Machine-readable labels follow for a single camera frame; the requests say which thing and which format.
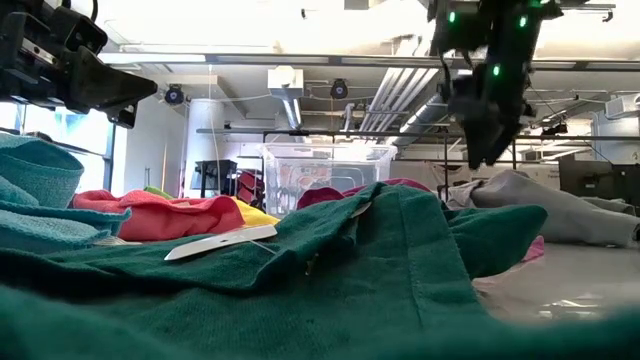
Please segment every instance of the laundry pile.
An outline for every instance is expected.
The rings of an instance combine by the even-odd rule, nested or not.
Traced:
[[[0,141],[0,359],[640,356],[638,311],[526,327],[478,301],[472,280],[540,255],[542,206],[452,210],[396,181],[280,222],[232,198],[145,191],[79,194],[68,209],[81,166],[40,140]],[[5,169],[6,157],[19,165]],[[277,235],[165,260],[211,233],[268,223]],[[139,245],[100,245],[110,239]]]
[[[449,189],[451,209],[539,205],[549,214],[540,234],[547,242],[633,247],[640,218],[633,207],[603,199],[582,199],[505,170],[489,180],[476,180]]]

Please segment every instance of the pink cloth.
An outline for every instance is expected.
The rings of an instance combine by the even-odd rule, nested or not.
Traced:
[[[384,181],[384,183],[387,185],[405,185],[405,186],[410,186],[410,187],[424,190],[424,191],[430,191],[426,186],[420,184],[419,182],[413,181],[411,179],[390,179],[390,180]],[[330,187],[307,190],[304,192],[304,194],[302,194],[302,197],[300,198],[300,200],[298,200],[298,205],[296,209],[297,210],[304,209],[307,206],[311,206],[313,204],[318,204],[318,203],[330,201],[330,200],[342,200],[346,197],[357,194],[360,190],[364,189],[365,187],[367,187],[367,185],[353,188],[343,193],[340,193],[338,190]]]
[[[531,243],[531,246],[529,247],[527,254],[524,256],[524,259],[522,259],[521,262],[525,263],[525,262],[533,261],[543,255],[544,255],[544,238],[538,235],[538,237],[535,240],[533,240],[533,242]]]
[[[166,200],[142,190],[116,198],[105,190],[87,191],[73,198],[73,207],[105,213],[131,209],[131,219],[118,234],[127,241],[173,240],[184,236],[220,234],[244,225],[232,198]]]

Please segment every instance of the clear plastic bin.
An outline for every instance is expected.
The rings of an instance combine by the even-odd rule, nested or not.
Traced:
[[[267,213],[283,218],[309,189],[340,192],[389,179],[395,146],[264,144]]]

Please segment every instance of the security camera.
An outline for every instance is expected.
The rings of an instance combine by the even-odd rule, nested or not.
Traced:
[[[169,105],[182,105],[185,96],[182,92],[182,85],[170,84],[169,90],[164,94],[164,101]]]
[[[349,95],[349,89],[344,79],[336,79],[331,87],[331,97],[336,100],[341,100]]]

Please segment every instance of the white card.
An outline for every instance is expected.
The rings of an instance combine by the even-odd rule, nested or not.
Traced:
[[[169,253],[165,260],[178,260],[187,256],[199,254],[205,251],[220,249],[223,247],[240,244],[243,242],[265,239],[277,235],[273,225],[256,226],[229,231],[224,234],[204,238],[202,240],[180,245]]]

